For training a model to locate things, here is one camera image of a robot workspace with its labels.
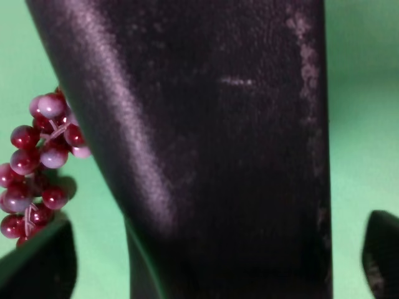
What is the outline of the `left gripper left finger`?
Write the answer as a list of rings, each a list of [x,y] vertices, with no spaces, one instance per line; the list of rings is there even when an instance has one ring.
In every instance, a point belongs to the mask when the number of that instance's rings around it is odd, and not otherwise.
[[[66,219],[1,258],[1,298],[70,298],[76,279],[74,237]]]

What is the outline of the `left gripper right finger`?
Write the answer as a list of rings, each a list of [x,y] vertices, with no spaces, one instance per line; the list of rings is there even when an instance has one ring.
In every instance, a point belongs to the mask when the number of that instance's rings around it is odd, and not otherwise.
[[[398,298],[398,217],[381,210],[370,213],[362,266],[374,298]]]

